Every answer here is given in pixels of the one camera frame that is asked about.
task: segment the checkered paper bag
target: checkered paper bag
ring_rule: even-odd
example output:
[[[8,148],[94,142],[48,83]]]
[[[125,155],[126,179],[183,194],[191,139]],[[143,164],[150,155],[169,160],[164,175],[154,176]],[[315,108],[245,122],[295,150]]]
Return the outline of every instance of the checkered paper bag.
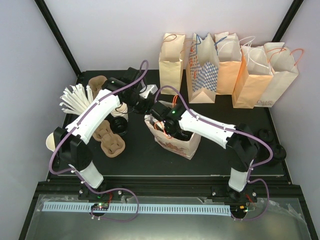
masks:
[[[219,69],[215,42],[210,34],[204,40],[194,34],[193,42],[186,68],[189,103],[215,103]]]

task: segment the black metal frame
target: black metal frame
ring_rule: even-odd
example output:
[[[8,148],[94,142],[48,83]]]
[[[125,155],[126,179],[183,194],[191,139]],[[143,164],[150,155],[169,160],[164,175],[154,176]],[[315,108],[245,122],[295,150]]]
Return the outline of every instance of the black metal frame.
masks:
[[[74,73],[78,77],[77,82],[82,81],[82,72],[79,69],[66,41],[64,40],[53,16],[51,15],[44,0],[34,0],[40,9],[44,19],[49,25],[54,37],[58,41],[63,53],[65,54],[67,60],[69,61]],[[293,0],[289,10],[287,11],[284,19],[282,20],[277,32],[275,33],[272,42],[279,42],[282,36],[285,34],[287,28],[289,27],[291,21],[293,20],[295,14],[297,13],[299,7],[301,6],[303,0]],[[268,112],[270,121],[272,118],[270,112]],[[69,119],[69,114],[66,115],[64,120],[64,126],[67,124]],[[291,178],[289,175],[288,168],[286,164],[283,165],[286,176],[274,178],[266,177],[265,180],[268,183],[270,197],[272,198],[298,198],[304,218],[307,223],[308,230],[310,232],[311,238],[317,240],[318,236],[316,233],[315,226],[312,222],[310,212],[308,210],[304,195],[300,186],[292,185]],[[137,196],[168,196],[168,197],[208,197],[212,198],[212,187],[219,185],[227,185],[228,181],[223,177],[203,177],[201,179],[189,179],[186,177],[180,177],[176,179],[174,177],[167,177],[166,179],[160,179],[158,177],[105,177],[104,178],[112,188],[122,187],[131,189],[137,194]],[[79,180],[75,177],[65,176],[65,177],[53,177],[50,174],[45,182],[39,182],[36,188],[35,194],[33,196],[29,211],[27,213],[21,235],[19,239],[25,239],[28,228],[39,198],[41,194],[47,195],[78,195],[79,189],[81,189],[81,184]],[[255,192],[259,197],[266,197],[266,190],[264,185],[256,184]]]

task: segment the white wall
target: white wall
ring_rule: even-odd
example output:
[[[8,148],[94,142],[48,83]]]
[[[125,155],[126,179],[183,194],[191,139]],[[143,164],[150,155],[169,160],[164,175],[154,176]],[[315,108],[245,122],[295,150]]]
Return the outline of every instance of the white wall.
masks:
[[[164,33],[272,40],[292,0],[46,0],[82,71],[158,69]]]
[[[76,76],[33,0],[1,0],[0,35],[0,239],[17,240]]]
[[[299,76],[271,109],[294,184],[301,185],[320,236],[320,2],[304,1],[282,38],[291,50],[303,48]]]

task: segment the gift bag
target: gift bag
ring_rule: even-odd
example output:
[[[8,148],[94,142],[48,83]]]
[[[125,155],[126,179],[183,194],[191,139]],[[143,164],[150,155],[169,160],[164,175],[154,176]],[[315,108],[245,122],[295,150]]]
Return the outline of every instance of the gift bag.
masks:
[[[180,91],[185,58],[185,35],[166,33],[159,55],[160,86],[169,85]],[[176,95],[170,88],[164,88],[162,94]]]
[[[269,85],[273,74],[263,46],[242,46],[242,61],[232,93],[234,108],[252,109]]]
[[[172,103],[169,102],[162,103],[168,107],[172,106]],[[154,135],[154,140],[164,149],[183,156],[189,160],[195,155],[201,140],[201,136],[199,134],[193,133],[189,141],[181,141],[168,136],[163,131],[155,129],[154,125],[157,120],[151,115],[145,115],[144,122],[150,132]]]
[[[222,32],[215,34],[219,71],[216,93],[231,95],[234,92],[241,66],[241,49],[237,34]]]
[[[264,45],[268,61],[270,62],[273,78],[256,103],[256,107],[272,107],[299,75],[297,63],[304,50],[297,48],[292,52],[284,46],[284,42],[269,42]],[[295,61],[292,53],[301,51],[300,58]]]
[[[194,34],[186,68],[189,103],[215,103],[218,69],[219,59],[211,35],[202,40]]]

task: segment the shopping bag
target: shopping bag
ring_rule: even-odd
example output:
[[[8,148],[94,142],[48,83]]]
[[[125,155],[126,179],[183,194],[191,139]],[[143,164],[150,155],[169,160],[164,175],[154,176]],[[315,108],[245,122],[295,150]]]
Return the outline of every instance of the shopping bag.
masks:
[[[252,109],[269,85],[273,74],[263,46],[242,46],[242,60],[232,93],[234,108]]]
[[[163,37],[159,55],[160,86],[169,85],[180,91],[182,74],[184,70],[185,35],[166,33]],[[176,95],[170,88],[164,88],[162,94]]]
[[[297,63],[301,59],[304,50],[297,48],[291,52],[289,48],[284,47],[284,44],[284,42],[269,42],[264,45],[272,68],[273,78],[257,101],[256,107],[272,107],[299,75]],[[298,50],[301,51],[301,56],[295,61],[292,53]]]
[[[163,101],[161,102],[167,107],[172,107],[172,103]],[[154,135],[154,140],[164,149],[183,156],[189,160],[191,160],[195,155],[201,140],[201,136],[199,134],[193,133],[189,141],[182,141],[168,136],[163,131],[155,129],[154,125],[157,120],[151,115],[145,115],[144,122],[150,132]]]
[[[236,33],[222,32],[214,36],[219,58],[216,93],[231,95],[241,66],[240,42]]]
[[[193,34],[193,42],[186,68],[189,103],[215,103],[219,69],[215,42],[210,34],[203,40]]]

